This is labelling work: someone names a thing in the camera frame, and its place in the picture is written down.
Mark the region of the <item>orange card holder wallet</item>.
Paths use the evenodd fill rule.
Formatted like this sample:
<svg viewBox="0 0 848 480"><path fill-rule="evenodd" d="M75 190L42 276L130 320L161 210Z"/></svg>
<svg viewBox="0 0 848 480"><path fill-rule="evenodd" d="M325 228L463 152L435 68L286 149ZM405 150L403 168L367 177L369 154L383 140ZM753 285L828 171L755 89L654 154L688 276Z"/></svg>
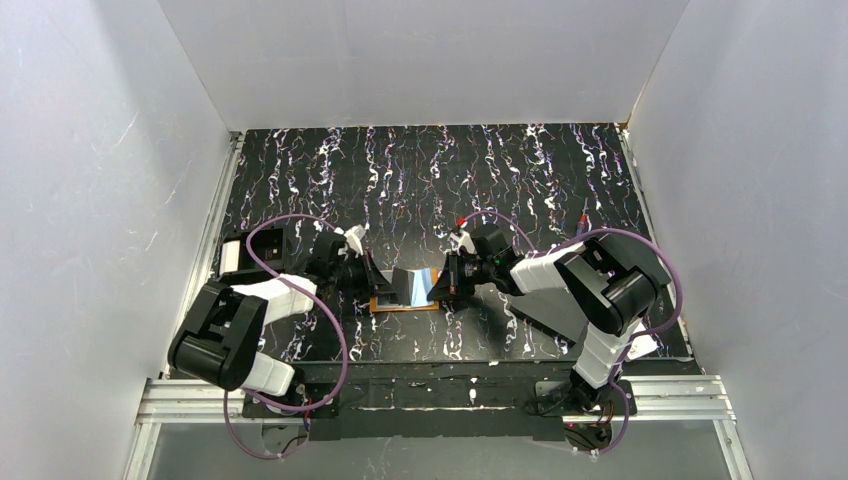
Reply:
<svg viewBox="0 0 848 480"><path fill-rule="evenodd" d="M428 293L435 286L438 274L433 268L382 270L381 275L388 281L388 289L381 290L370 299L369 312L374 314L438 310L440 302L428 299Z"/></svg>

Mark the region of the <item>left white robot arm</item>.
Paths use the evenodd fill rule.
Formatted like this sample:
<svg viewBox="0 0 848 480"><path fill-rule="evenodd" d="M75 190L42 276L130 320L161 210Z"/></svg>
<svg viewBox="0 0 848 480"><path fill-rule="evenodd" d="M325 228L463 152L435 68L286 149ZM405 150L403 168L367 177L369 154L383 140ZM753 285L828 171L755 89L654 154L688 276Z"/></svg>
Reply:
<svg viewBox="0 0 848 480"><path fill-rule="evenodd" d="M169 347L169 365L225 391L285 395L298 372L260 352L265 326L310 312L322 289L357 301L392 290L363 246L365 233L361 225L318 233L309 257L292 274L284 271L291 243L283 229L258 232L253 254L247 232L226 236L219 274L189 307Z"/></svg>

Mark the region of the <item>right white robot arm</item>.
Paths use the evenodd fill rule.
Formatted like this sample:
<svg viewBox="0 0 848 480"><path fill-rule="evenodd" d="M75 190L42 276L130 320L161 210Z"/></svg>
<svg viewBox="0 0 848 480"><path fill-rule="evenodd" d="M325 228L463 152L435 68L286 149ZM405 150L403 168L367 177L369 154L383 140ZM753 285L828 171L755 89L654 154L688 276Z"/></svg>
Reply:
<svg viewBox="0 0 848 480"><path fill-rule="evenodd" d="M512 296L554 289L572 295L588 327L568 398L583 408L609 392L642 318L667 287L679 285L655 244L626 230L589 231L531 256L517 253L494 224L457 227L452 237L457 245L446 254L430 301L466 298L488 283Z"/></svg>

